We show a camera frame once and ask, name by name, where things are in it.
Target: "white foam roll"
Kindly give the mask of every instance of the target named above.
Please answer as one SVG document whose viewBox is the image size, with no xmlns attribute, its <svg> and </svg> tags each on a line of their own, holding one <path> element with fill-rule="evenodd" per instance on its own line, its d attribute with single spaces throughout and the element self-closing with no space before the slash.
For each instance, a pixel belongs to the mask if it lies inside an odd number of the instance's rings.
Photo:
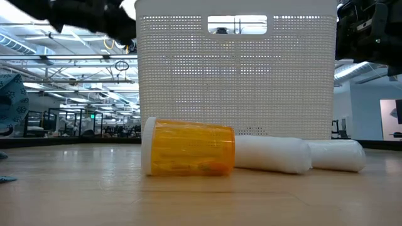
<svg viewBox="0 0 402 226">
<path fill-rule="evenodd" d="M 312 167 L 310 148 L 297 138 L 236 136 L 235 167 L 302 174 Z"/>
<path fill-rule="evenodd" d="M 308 141 L 308 145 L 313 168 L 358 172 L 366 166 L 366 155 L 357 141 Z"/>
</svg>

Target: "white mesh basket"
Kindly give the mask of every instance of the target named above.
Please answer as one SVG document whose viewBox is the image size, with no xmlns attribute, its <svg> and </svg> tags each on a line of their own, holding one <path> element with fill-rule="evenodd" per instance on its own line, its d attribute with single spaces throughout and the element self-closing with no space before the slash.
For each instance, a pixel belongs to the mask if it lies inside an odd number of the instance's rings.
<svg viewBox="0 0 402 226">
<path fill-rule="evenodd" d="M 142 126 L 149 116 L 236 134 L 329 139 L 336 1 L 139 0 Z M 266 15 L 265 35 L 213 35 L 211 15 Z"/>
</svg>

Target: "orange pill bottle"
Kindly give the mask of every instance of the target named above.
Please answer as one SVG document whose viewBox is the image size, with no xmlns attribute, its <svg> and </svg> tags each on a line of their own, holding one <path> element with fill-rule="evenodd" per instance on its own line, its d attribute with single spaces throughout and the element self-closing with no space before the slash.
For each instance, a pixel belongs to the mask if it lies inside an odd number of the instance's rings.
<svg viewBox="0 0 402 226">
<path fill-rule="evenodd" d="M 143 131 L 141 168 L 155 176 L 229 175 L 234 146 L 231 127 L 150 117 Z"/>
</svg>

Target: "floor plank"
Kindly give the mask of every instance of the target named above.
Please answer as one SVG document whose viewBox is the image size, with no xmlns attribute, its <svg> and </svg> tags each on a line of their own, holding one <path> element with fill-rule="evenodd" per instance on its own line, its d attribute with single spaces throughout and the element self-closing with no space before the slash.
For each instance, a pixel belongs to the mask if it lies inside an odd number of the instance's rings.
<svg viewBox="0 0 402 226">
<path fill-rule="evenodd" d="M 402 153 L 367 150 L 361 173 L 146 177 L 140 145 L 10 149 L 0 225 L 402 225 Z"/>
</svg>

